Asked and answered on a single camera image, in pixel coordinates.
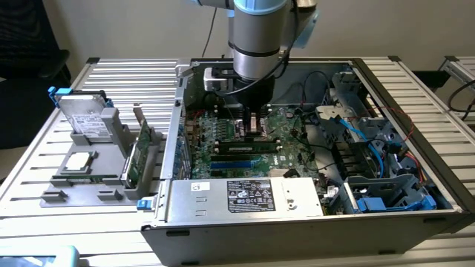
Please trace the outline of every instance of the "white wall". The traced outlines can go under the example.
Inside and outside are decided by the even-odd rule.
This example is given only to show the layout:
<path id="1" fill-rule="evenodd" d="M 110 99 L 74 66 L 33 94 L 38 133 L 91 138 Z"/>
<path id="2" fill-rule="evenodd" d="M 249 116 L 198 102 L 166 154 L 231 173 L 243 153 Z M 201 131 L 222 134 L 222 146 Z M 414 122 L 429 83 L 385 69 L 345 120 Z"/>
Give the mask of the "white wall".
<path id="1" fill-rule="evenodd" d="M 89 57 L 201 57 L 213 8 L 187 0 L 45 0 L 78 74 Z M 321 19 L 295 56 L 398 55 L 437 68 L 445 55 L 475 55 L 475 0 L 321 0 Z M 227 50 L 219 11 L 207 56 Z"/>

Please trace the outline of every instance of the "power supply label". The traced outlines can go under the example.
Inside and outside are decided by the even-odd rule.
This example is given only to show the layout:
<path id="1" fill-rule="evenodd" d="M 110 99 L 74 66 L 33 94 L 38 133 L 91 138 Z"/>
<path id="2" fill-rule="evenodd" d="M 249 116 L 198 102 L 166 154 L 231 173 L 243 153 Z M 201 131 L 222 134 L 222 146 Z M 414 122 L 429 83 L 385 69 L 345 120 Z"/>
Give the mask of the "power supply label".
<path id="1" fill-rule="evenodd" d="M 229 211 L 275 211 L 270 180 L 229 181 Z"/>

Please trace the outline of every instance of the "black office chair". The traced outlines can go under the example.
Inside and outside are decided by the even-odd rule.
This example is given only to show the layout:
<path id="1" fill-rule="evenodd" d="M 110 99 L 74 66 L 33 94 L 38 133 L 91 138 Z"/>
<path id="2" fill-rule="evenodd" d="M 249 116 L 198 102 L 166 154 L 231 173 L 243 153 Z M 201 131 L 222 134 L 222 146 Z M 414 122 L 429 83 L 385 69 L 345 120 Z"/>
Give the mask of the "black office chair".
<path id="1" fill-rule="evenodd" d="M 61 50 L 39 0 L 0 0 L 0 149 L 29 146 L 51 112 L 51 86 L 71 86 Z"/>

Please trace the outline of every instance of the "capacitor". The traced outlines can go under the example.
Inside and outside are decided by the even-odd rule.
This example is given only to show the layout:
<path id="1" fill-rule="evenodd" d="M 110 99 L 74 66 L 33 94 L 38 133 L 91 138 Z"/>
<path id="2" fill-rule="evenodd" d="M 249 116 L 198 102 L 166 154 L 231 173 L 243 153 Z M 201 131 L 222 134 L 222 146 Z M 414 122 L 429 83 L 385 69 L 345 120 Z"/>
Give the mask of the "capacitor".
<path id="1" fill-rule="evenodd" d="M 293 135 L 294 137 L 297 137 L 299 134 L 299 131 L 297 129 L 291 129 L 290 131 L 290 135 Z"/>
<path id="2" fill-rule="evenodd" d="M 286 116 L 286 109 L 283 107 L 279 109 L 279 114 Z"/>

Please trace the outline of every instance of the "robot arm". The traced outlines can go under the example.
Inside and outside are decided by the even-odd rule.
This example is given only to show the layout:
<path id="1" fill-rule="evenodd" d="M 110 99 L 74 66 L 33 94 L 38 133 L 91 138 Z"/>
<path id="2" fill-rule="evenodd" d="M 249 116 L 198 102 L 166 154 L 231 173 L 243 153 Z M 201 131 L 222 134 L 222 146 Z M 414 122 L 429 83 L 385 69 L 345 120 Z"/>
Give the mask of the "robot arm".
<path id="1" fill-rule="evenodd" d="M 251 122 L 259 121 L 259 111 L 274 96 L 275 71 L 290 56 L 294 42 L 314 15 L 315 0 L 195 0 L 201 5 L 234 10 L 230 29 L 230 45 L 234 50 L 234 89 L 215 92 L 234 96 L 243 104 L 247 133 L 253 133 Z M 281 46 L 287 51 L 281 57 Z M 221 73 L 219 83 L 226 79 Z"/>

